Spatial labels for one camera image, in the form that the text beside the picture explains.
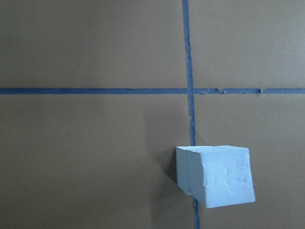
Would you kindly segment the light blue foam block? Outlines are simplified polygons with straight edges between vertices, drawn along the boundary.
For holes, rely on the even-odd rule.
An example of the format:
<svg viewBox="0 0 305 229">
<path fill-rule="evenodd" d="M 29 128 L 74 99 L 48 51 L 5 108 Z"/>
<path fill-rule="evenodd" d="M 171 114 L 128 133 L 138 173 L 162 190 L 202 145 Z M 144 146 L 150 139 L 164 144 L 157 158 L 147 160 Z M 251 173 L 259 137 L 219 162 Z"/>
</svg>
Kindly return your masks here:
<svg viewBox="0 0 305 229">
<path fill-rule="evenodd" d="M 206 208 L 255 202 L 249 149 L 176 147 L 177 184 Z"/>
</svg>

